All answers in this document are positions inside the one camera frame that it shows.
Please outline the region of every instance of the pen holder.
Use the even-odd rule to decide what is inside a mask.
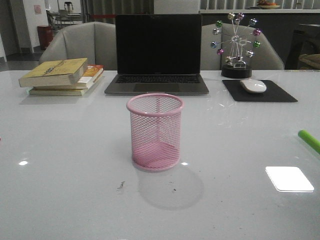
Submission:
[[[131,150],[135,165],[148,171],[167,170],[180,159],[183,101],[165,93],[147,93],[127,104],[131,121]]]

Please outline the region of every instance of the ferris wheel ornament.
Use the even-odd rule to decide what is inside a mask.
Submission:
[[[246,79],[252,76],[251,67],[246,64],[244,57],[252,58],[255,53],[252,49],[249,48],[259,48],[260,42],[258,40],[249,41],[247,40],[248,35],[260,36],[262,31],[259,28],[255,28],[251,33],[247,35],[241,35],[239,31],[239,25],[241,20],[243,20],[245,15],[243,13],[235,14],[233,12],[229,13],[227,18],[231,20],[233,26],[233,34],[230,36],[229,40],[223,42],[213,41],[211,43],[211,48],[216,49],[218,45],[220,48],[217,49],[216,54],[219,56],[225,55],[226,51],[222,48],[222,44],[230,44],[230,52],[229,55],[224,58],[226,64],[222,66],[221,75],[227,78],[235,78],[235,79]],[[254,27],[258,21],[255,18],[250,19],[249,25],[246,27]],[[223,26],[223,22],[221,20],[216,21],[216,28],[212,30],[213,35],[223,34],[220,29]]]

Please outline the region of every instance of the black mouse pad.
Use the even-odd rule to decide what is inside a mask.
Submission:
[[[261,80],[266,85],[262,93],[249,93],[240,84],[240,80],[222,80],[225,87],[235,101],[238,102],[272,102],[294,103],[298,102],[293,96],[279,87],[271,80]]]

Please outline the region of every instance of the stack of books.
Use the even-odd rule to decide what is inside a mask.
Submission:
[[[30,95],[83,96],[102,77],[103,65],[87,58],[45,61],[19,79],[20,87],[32,87]]]

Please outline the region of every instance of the laptop screen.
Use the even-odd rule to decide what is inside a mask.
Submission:
[[[117,15],[119,74],[199,74],[200,14]]]

